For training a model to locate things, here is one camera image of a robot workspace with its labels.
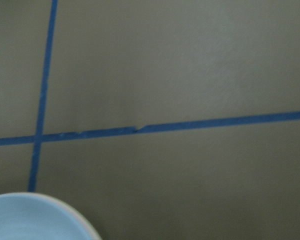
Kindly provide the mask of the light blue plate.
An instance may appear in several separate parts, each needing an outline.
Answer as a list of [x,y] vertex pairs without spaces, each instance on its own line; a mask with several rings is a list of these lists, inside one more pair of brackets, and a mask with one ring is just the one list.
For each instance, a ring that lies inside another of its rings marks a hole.
[[26,192],[0,194],[0,240],[88,240],[76,223]]

